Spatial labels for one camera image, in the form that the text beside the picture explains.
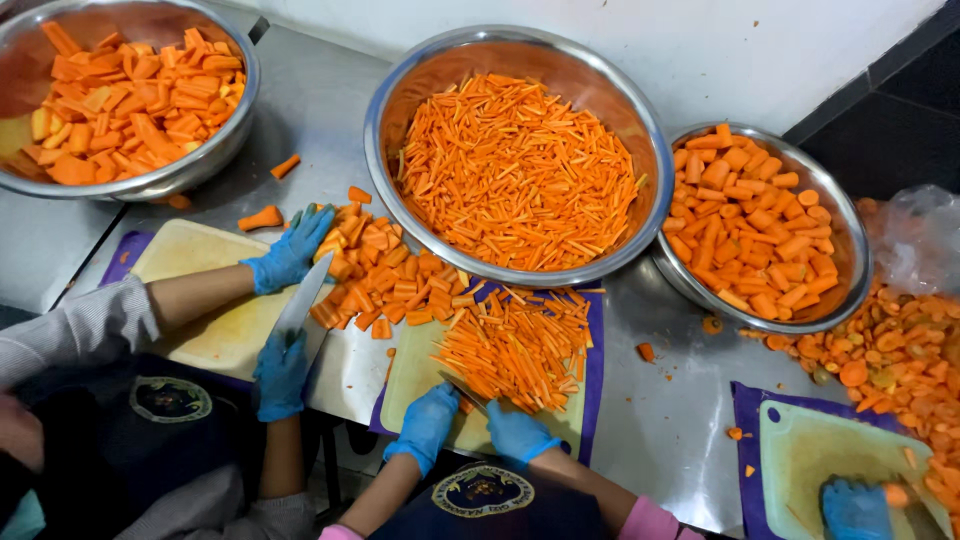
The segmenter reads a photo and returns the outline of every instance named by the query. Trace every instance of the logo patch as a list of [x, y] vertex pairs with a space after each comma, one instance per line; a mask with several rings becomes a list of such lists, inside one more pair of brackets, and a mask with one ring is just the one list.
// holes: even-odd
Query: logo patch
[[433, 503], [462, 518], [482, 518], [523, 508], [534, 486], [510, 471], [481, 464], [446, 477], [433, 488]]

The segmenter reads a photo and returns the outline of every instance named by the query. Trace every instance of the gloved hand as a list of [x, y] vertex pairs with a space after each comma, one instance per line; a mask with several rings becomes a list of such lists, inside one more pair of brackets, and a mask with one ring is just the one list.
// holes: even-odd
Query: gloved hand
[[824, 486], [823, 512], [836, 540], [891, 540], [890, 514], [881, 486], [834, 479]]
[[406, 452], [417, 460], [420, 477], [426, 477], [450, 433], [450, 423], [459, 403], [460, 395], [449, 382], [441, 382], [427, 390], [407, 407], [400, 438], [387, 445], [383, 460], [390, 461], [394, 454]]
[[487, 431], [493, 440], [496, 452], [526, 466], [531, 459], [548, 449], [560, 446], [560, 437], [550, 435], [550, 430], [525, 412], [503, 412], [500, 402], [487, 404]]
[[256, 411], [260, 422], [282, 420], [303, 410], [303, 385], [310, 371], [305, 346], [303, 330], [295, 338], [275, 331], [256, 356], [253, 378], [260, 383], [260, 408]]
[[267, 255], [240, 262], [253, 269], [253, 292], [270, 294], [281, 287], [299, 283], [310, 271], [313, 254], [330, 230], [336, 209], [326, 205], [318, 211], [310, 205], [290, 220], [290, 228], [270, 246]]

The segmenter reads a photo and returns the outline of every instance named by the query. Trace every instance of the plastic bag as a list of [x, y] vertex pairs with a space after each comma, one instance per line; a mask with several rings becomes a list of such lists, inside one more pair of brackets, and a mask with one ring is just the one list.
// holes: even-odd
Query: plastic bag
[[926, 184], [857, 207], [883, 282], [910, 294], [960, 293], [960, 196]]

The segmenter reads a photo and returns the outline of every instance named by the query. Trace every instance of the dark apron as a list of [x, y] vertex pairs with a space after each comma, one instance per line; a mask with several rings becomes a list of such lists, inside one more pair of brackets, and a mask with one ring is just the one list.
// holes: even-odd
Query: dark apron
[[163, 495], [236, 459], [237, 408], [158, 356], [56, 367], [15, 393], [43, 423], [41, 534], [111, 538]]
[[477, 462], [434, 484], [401, 508], [381, 538], [608, 538], [592, 495]]

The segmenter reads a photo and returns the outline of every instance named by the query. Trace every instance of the white cutting board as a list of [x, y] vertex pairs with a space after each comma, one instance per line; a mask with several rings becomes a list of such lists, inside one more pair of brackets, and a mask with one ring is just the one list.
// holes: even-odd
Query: white cutting board
[[[780, 416], [778, 422], [771, 419], [770, 409]], [[947, 511], [924, 487], [926, 460], [933, 452], [923, 442], [774, 400], [764, 401], [759, 414], [764, 507], [767, 526], [777, 536], [786, 540], [824, 537], [820, 486], [830, 475], [877, 483], [901, 474], [952, 538]], [[916, 470], [907, 463], [904, 447], [913, 449]], [[891, 508], [890, 522], [894, 538], [914, 538], [902, 510]]]
[[[260, 257], [270, 246], [234, 233], [183, 219], [168, 221], [131, 269], [143, 282], [155, 282]], [[240, 380], [253, 380], [256, 355], [297, 287], [249, 296], [167, 332], [153, 352], [175, 362]]]
[[[440, 362], [430, 358], [430, 355], [435, 355], [440, 350], [433, 342], [443, 341], [446, 326], [434, 321], [415, 327], [400, 323], [400, 327], [403, 330], [400, 332], [400, 342], [396, 346], [394, 367], [390, 371], [387, 391], [383, 396], [383, 407], [380, 409], [380, 423], [387, 430], [396, 433], [400, 433], [403, 429], [403, 414], [407, 406], [425, 394], [430, 387], [444, 381], [437, 373], [439, 370], [444, 370], [454, 377], [457, 376]], [[570, 455], [574, 459], [580, 455], [586, 380], [585, 375], [584, 382], [580, 384], [580, 392], [569, 395], [564, 406], [565, 413], [542, 410], [534, 415], [534, 418], [550, 428], [551, 433], [570, 445]], [[505, 410], [517, 410], [513, 404], [509, 403], [503, 407]], [[474, 410], [469, 415], [458, 411], [453, 418], [453, 426], [444, 445], [469, 452], [496, 454], [490, 440], [490, 432], [487, 431], [487, 417], [479, 410]]]

